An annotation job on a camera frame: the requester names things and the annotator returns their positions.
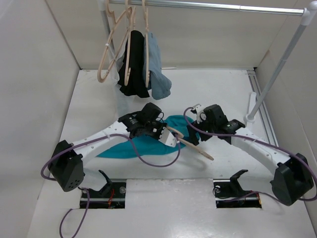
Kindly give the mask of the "beige hanger with blue shirt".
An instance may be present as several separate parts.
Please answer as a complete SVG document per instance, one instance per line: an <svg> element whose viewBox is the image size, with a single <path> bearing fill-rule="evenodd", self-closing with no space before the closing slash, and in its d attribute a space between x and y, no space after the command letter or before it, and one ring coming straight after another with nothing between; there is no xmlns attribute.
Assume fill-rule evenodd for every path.
<svg viewBox="0 0 317 238"><path fill-rule="evenodd" d="M145 43L146 43L146 77L145 77L145 86L146 88L149 87L150 82L150 70L149 70L149 22L148 22L148 8L146 7L146 1L142 0L142 8L144 14L144 21L145 21Z"/></svg>

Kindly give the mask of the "black hanging shirt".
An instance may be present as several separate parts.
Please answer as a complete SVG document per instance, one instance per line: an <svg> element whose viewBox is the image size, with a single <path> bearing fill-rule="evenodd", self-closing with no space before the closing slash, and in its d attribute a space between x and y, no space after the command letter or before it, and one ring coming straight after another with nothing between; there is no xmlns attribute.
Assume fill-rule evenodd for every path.
<svg viewBox="0 0 317 238"><path fill-rule="evenodd" d="M120 91L125 96L137 95L140 98L148 98L149 93L143 79L144 66L144 41L145 37L140 31L131 31L129 67L130 75L127 86L124 85L125 67L127 58L127 44L125 46L123 66L119 70Z"/></svg>

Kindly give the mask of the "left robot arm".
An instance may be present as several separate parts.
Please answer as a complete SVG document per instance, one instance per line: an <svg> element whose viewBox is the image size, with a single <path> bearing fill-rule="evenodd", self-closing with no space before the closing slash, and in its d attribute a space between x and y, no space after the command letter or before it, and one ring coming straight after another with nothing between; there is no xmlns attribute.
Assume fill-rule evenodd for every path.
<svg viewBox="0 0 317 238"><path fill-rule="evenodd" d="M102 152L128 139L149 136L166 146L175 147L176 140L167 124L157 120L161 109L147 103L141 111L120 117L107 128L82 140L59 142L48 169L64 192L78 187L92 189L98 196L110 192L110 181L103 171L92 171L85 166Z"/></svg>

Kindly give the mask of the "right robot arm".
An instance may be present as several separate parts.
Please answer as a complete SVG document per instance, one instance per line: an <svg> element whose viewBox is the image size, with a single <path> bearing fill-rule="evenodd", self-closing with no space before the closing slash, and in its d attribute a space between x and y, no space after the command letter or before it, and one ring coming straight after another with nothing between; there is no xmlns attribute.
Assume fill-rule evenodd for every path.
<svg viewBox="0 0 317 238"><path fill-rule="evenodd" d="M187 123L190 139L195 145L214 136L224 140L246 152L273 174L270 184L275 200L286 206L298 200L309 201L304 195L316 185L317 177L305 156L263 141L242 122L228 120L217 104L205 108L197 104L186 111L196 115L195 121Z"/></svg>

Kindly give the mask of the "empty beige wooden hanger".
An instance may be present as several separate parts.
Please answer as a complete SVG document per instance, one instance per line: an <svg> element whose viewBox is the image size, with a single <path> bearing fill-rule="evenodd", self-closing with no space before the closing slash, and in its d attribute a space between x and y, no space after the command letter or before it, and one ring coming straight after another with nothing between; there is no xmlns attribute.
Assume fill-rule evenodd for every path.
<svg viewBox="0 0 317 238"><path fill-rule="evenodd" d="M100 83L103 83L106 81L110 70L113 68L113 66L116 63L116 59L120 53L120 50L122 49L125 41L127 41L127 55L126 55L126 66L125 66L125 74L124 74L124 85L126 86L129 81L129 76L131 72L131 68L129 67L129 61L130 61L130 48L131 48L131 33L132 30L134 30L135 26L135 13L136 13L136 8L131 7L129 5L129 1L125 0L124 1L124 6L125 10L121 13L119 17L115 16L115 13L113 10L110 9L109 7L110 1L108 0L99 0L98 1L98 8L102 14L103 17L103 23L105 27L105 31L108 33L108 38L105 44L103 56L100 60L100 64L98 67L98 72L97 72L97 80ZM109 54L110 51L114 51L114 46L112 43L114 33L116 32L118 26L120 25L120 22L123 20L123 18L127 18L128 20L128 27L126 29L126 33L120 43L118 51L114 52L114 57L113 59L109 62L109 66L107 69L107 72L105 75L102 75L102 70L104 69L104 64L107 58L107 55Z"/></svg>

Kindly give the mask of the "teal t shirt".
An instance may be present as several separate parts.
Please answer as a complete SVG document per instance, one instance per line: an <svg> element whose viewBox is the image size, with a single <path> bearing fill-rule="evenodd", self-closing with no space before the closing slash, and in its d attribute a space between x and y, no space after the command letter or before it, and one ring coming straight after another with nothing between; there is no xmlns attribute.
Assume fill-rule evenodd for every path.
<svg viewBox="0 0 317 238"><path fill-rule="evenodd" d="M181 115L168 116L165 120L168 126L173 127L180 131L184 135L184 139L189 141L189 133L187 130L187 123L185 118ZM177 147L166 146L159 141L142 135L132 139L140 156L145 155L166 155L173 152L177 152ZM137 155L129 141L117 144L110 149L103 151L97 157L100 158L112 158L112 159L130 159L136 158Z"/></svg>

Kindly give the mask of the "metal clothes rack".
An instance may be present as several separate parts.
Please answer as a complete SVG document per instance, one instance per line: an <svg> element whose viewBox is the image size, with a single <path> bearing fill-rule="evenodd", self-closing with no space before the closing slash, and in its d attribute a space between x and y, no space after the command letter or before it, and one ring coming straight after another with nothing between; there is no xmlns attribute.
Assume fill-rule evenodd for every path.
<svg viewBox="0 0 317 238"><path fill-rule="evenodd" d="M281 56L309 2L291 0L288 8L131 0L137 28L144 30L143 7L161 51L163 71L173 87L157 101L166 115L181 114L200 103L221 105L243 120L251 93L246 71L269 53Z"/></svg>

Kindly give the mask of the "white sheer hanging garment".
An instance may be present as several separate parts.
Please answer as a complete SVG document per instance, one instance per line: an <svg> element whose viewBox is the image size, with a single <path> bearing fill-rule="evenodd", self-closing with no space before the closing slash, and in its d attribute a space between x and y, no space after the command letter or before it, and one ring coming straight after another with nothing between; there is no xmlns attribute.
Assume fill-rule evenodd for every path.
<svg viewBox="0 0 317 238"><path fill-rule="evenodd" d="M105 44L108 47L109 54L108 59L111 62L114 60L114 65L109 70L108 76L110 77L113 84L113 91L116 98L117 115L121 117L128 113L129 105L126 96L120 91L120 85L118 84L120 80L119 70L123 66L124 49L120 49L118 56L116 56L115 51L110 47L109 44Z"/></svg>

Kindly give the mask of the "light blue hanging shirt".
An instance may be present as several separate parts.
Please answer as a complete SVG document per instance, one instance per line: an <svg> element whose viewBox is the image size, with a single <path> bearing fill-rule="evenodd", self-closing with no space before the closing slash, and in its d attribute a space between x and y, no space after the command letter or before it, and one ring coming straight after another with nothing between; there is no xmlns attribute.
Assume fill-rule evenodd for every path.
<svg viewBox="0 0 317 238"><path fill-rule="evenodd" d="M152 91L155 100L161 100L171 94L172 82L162 73L160 48L152 32L148 32L148 43L150 77L147 90Z"/></svg>

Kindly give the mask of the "beige wooden hanger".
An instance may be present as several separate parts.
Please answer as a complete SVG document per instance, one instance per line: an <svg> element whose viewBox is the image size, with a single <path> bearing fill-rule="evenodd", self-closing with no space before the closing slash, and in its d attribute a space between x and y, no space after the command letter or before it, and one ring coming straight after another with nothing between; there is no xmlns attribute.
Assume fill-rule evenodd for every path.
<svg viewBox="0 0 317 238"><path fill-rule="evenodd" d="M125 66L125 74L124 74L124 85L126 86L129 81L129 76L131 72L131 68L129 67L129 61L130 61L130 48L131 48L131 33L132 30L134 30L135 26L135 13L136 13L136 8L131 7L129 5L129 1L125 0L124 1L124 6L125 10L121 13L119 17L115 16L115 13L113 10L110 9L109 7L110 1L108 0L99 0L98 1L98 8L102 14L103 17L103 23L105 27L105 31L108 33L108 38L105 44L103 56L100 60L100 64L98 67L98 72L97 72L97 80L100 83L103 83L106 81L110 70L113 68L113 66L116 63L116 59L120 53L120 50L122 49L125 41L127 41L127 55L126 55L126 66ZM114 57L113 59L109 62L109 66L107 69L107 72L105 75L102 75L102 70L104 69L104 64L107 58L107 55L109 54L110 51L114 51L114 46L112 43L114 33L116 32L118 26L120 25L120 22L123 20L123 18L127 18L128 20L128 27L126 29L126 33L120 43L118 51L114 52Z"/></svg>
<svg viewBox="0 0 317 238"><path fill-rule="evenodd" d="M196 146L196 145L194 145L193 143L186 141L186 140L184 139L184 135L183 135L180 131L178 131L177 129L175 129L175 128L173 128L173 127L170 127L170 126L167 126L167 129L170 130L170 131L172 131L172 132L174 132L175 135L178 136L178 140L179 140L181 143L183 143L183 144L185 144L186 146L188 146L189 148L195 150L196 152L198 152L199 154L201 154L201 155L204 156L205 158L207 158L207 159L209 159L209 160L211 160L211 161L214 160L214 158L213 158L210 154L208 154L207 152L205 152L205 151L204 151L203 149L201 149L199 146Z"/></svg>

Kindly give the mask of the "beige hanger with black shirt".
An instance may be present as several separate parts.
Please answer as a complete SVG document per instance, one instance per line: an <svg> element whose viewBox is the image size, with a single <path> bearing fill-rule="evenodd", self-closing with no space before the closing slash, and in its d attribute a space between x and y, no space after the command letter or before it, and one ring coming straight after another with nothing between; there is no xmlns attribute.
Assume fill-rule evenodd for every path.
<svg viewBox="0 0 317 238"><path fill-rule="evenodd" d="M129 76L131 72L131 68L129 67L130 62L130 49L131 49L131 32L135 29L135 13L136 7L129 6L129 1L125 1L125 9L127 13L127 19L129 22L128 26L128 38L127 38L127 49L126 49L126 66L125 66L125 74L124 74L124 85L128 85Z"/></svg>

